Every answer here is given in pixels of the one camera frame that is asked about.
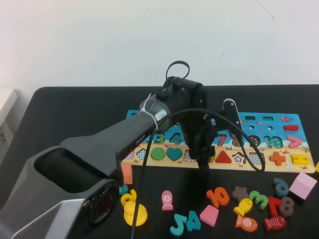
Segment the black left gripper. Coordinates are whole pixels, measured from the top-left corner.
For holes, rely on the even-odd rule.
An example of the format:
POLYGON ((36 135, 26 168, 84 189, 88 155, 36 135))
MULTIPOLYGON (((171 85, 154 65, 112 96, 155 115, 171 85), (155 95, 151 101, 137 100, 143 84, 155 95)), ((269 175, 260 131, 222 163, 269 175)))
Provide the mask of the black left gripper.
POLYGON ((216 128, 204 109, 187 109, 182 116, 180 126, 190 149, 190 157, 197 161, 200 170, 207 171, 209 157, 215 156, 212 142, 217 135, 216 128))

